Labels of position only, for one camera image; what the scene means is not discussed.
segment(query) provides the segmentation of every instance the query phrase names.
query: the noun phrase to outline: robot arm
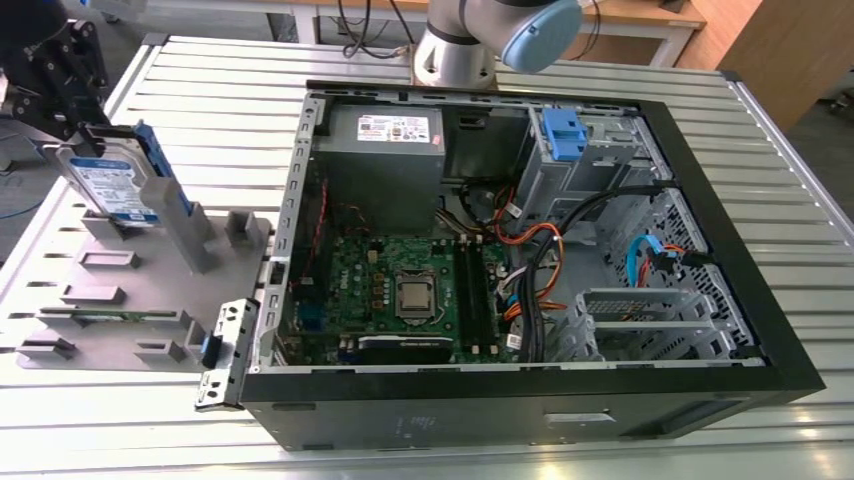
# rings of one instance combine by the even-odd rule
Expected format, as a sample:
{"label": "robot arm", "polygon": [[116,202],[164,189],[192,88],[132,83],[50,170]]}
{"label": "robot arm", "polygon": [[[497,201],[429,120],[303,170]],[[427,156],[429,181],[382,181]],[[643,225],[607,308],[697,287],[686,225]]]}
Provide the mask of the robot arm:
{"label": "robot arm", "polygon": [[91,22],[68,20],[60,0],[0,2],[0,70],[3,126],[35,141],[71,141],[98,151],[82,128],[110,124],[98,34]]}
{"label": "robot arm", "polygon": [[577,0],[434,1],[415,77],[430,86],[489,88],[497,55],[515,71],[535,73],[561,58],[581,25]]}

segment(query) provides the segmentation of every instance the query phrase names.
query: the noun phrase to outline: green motherboard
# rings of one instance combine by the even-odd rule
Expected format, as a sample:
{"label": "green motherboard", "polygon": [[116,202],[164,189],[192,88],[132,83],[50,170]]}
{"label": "green motherboard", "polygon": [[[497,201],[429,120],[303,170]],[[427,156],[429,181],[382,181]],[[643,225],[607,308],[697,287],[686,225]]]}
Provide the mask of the green motherboard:
{"label": "green motherboard", "polygon": [[[469,263],[461,260],[463,249],[477,255]],[[469,242],[461,246],[459,240],[451,239],[339,237],[326,305],[299,309],[304,363],[347,363],[342,351],[353,349],[353,342],[367,335],[450,338],[454,363],[509,361],[509,354],[498,348],[501,313],[493,293],[505,264],[503,247],[495,244]],[[477,270],[483,279],[474,284],[483,290],[477,293],[485,306],[474,319],[479,323],[474,331],[475,315],[462,313],[458,306],[458,302],[470,301],[473,284],[466,282],[462,289],[459,284],[471,273],[458,270]],[[473,336],[478,345],[473,345]]]}

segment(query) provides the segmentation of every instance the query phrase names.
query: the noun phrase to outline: ram slot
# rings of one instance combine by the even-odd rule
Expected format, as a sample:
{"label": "ram slot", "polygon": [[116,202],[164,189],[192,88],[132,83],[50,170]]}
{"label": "ram slot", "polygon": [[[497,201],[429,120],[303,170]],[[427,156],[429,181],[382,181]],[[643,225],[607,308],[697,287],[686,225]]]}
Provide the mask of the ram slot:
{"label": "ram slot", "polygon": [[466,348],[478,345],[478,330],[475,328],[471,290],[469,286],[469,252],[466,244],[454,243],[454,284],[457,290],[457,316],[459,318],[459,337]]}
{"label": "ram slot", "polygon": [[469,262],[469,296],[471,298],[473,329],[475,330],[475,344],[481,347],[481,352],[490,351],[490,346],[495,344],[495,330],[493,325],[493,314],[490,311],[489,283],[486,264],[483,263],[483,252],[481,245],[470,244],[467,251]]}

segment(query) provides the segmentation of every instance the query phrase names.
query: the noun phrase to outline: slotted metal table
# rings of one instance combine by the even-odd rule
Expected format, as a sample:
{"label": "slotted metal table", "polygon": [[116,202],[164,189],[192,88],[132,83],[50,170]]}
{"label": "slotted metal table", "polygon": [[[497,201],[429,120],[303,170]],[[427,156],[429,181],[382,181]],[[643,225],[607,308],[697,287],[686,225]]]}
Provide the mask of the slotted metal table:
{"label": "slotted metal table", "polygon": [[[158,137],[190,198],[275,221],[309,79],[406,83],[403,60],[335,47],[172,37],[144,45],[107,104]],[[818,366],[828,390],[671,441],[394,452],[284,452],[248,413],[196,414],[198,375],[23,370],[0,354],[0,473],[232,478],[850,478],[854,472],[854,229],[744,85],[717,73],[559,63],[499,70],[507,90],[667,103]],[[56,304],[87,232],[54,187],[0,270],[0,343]]]}

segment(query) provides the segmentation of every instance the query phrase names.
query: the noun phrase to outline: blue drive bay latch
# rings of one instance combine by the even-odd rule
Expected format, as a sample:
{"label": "blue drive bay latch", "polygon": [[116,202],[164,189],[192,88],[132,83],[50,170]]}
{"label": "blue drive bay latch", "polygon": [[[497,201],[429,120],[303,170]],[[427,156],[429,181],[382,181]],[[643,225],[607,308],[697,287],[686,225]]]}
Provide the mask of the blue drive bay latch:
{"label": "blue drive bay latch", "polygon": [[551,158],[558,162],[575,162],[587,147],[587,127],[575,110],[543,109],[543,129],[551,143]]}

